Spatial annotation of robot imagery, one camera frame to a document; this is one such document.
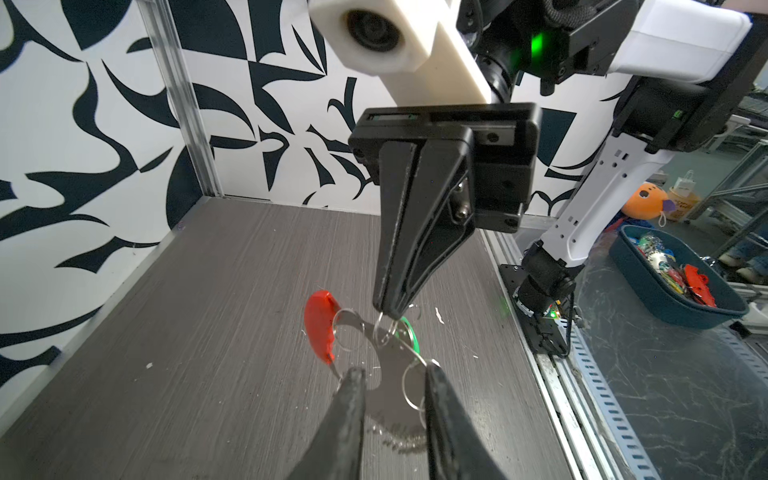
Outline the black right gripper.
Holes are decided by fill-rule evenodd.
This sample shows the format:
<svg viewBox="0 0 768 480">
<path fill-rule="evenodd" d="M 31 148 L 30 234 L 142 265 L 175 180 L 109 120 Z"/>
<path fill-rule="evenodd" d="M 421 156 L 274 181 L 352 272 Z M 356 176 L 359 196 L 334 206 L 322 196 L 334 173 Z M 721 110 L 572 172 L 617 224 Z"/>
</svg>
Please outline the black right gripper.
<svg viewBox="0 0 768 480">
<path fill-rule="evenodd" d="M 541 127 L 535 103 L 364 111 L 348 145 L 380 184 L 376 310 L 401 318 L 472 233 L 474 200 L 479 228 L 518 230 L 530 202 Z"/>
</svg>

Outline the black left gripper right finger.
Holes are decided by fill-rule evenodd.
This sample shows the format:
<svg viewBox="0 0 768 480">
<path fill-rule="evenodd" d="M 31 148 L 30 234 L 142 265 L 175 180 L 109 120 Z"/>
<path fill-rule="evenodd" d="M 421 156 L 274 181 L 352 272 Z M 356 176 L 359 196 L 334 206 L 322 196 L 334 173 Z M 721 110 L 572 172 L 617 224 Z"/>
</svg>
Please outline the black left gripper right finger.
<svg viewBox="0 0 768 480">
<path fill-rule="evenodd" d="M 438 365 L 427 367 L 424 399 L 430 479 L 506 479 Z"/>
</svg>

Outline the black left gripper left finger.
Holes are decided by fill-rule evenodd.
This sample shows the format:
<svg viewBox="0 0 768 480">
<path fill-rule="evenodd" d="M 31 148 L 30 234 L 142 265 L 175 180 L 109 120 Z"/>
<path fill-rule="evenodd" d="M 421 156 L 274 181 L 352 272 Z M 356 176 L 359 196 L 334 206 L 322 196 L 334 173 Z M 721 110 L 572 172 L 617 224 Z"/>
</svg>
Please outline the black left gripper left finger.
<svg viewBox="0 0 768 480">
<path fill-rule="evenodd" d="M 365 370 L 350 368 L 308 449 L 287 479 L 359 479 L 364 446 Z"/>
</svg>

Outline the green tagged key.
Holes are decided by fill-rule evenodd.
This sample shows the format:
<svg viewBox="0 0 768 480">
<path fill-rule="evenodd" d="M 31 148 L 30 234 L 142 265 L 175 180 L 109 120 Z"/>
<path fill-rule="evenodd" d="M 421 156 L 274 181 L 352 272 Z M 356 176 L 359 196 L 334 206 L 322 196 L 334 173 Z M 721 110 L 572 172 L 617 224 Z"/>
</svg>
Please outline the green tagged key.
<svg viewBox="0 0 768 480">
<path fill-rule="evenodd" d="M 418 341 L 418 338 L 416 336 L 415 330 L 413 326 L 411 325 L 410 321 L 406 317 L 402 317 L 400 319 L 401 324 L 405 328 L 405 332 L 407 333 L 407 336 L 409 338 L 409 342 L 411 344 L 411 348 L 416 354 L 420 353 L 420 344 Z"/>
</svg>

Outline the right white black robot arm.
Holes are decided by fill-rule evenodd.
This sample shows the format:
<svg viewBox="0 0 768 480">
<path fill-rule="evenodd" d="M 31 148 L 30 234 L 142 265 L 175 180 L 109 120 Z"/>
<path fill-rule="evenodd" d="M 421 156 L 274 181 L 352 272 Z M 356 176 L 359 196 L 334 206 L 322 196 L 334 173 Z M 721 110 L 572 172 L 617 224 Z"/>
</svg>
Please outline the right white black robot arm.
<svg viewBox="0 0 768 480">
<path fill-rule="evenodd" d="M 572 303 L 603 229 L 677 152 L 715 135 L 767 58 L 767 5 L 730 1 L 477 1 L 462 11 L 491 90 L 479 105 L 366 110 L 349 144 L 381 189 L 373 305 L 397 319 L 478 228 L 513 232 L 528 204 L 540 109 L 511 99 L 522 74 L 549 95 L 574 74 L 627 73 L 605 139 L 555 224 L 522 261 L 513 290 L 533 348 L 565 357 L 569 334 L 542 322 Z"/>
</svg>

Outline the orange plush toy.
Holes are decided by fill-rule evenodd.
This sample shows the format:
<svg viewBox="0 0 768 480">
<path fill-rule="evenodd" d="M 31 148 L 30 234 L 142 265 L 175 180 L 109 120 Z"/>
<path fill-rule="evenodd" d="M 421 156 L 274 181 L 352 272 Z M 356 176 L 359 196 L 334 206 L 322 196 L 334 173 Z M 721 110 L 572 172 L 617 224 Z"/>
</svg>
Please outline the orange plush toy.
<svg viewBox="0 0 768 480">
<path fill-rule="evenodd" d="M 676 204 L 666 191 L 645 182 L 626 201 L 621 213 L 635 220 L 652 220 L 675 210 Z"/>
</svg>

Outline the blue bin with items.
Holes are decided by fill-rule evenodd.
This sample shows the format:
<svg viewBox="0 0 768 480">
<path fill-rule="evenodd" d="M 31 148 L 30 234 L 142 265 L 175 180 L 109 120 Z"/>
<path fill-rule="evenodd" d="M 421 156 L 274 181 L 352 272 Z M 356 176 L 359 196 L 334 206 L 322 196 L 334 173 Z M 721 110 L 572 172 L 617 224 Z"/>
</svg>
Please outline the blue bin with items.
<svg viewBox="0 0 768 480">
<path fill-rule="evenodd" d="M 749 311 L 726 280 L 667 232 L 624 225 L 609 255 L 645 307 L 661 321 L 707 330 Z"/>
</svg>

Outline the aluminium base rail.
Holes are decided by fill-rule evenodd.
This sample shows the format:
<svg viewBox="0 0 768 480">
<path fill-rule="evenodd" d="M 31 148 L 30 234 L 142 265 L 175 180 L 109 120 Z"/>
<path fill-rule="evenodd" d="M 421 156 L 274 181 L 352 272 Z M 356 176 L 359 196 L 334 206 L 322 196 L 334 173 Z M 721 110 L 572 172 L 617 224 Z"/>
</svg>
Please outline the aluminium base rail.
<svg viewBox="0 0 768 480">
<path fill-rule="evenodd" d="M 577 327 L 568 358 L 525 355 L 575 479 L 659 477 Z"/>
</svg>

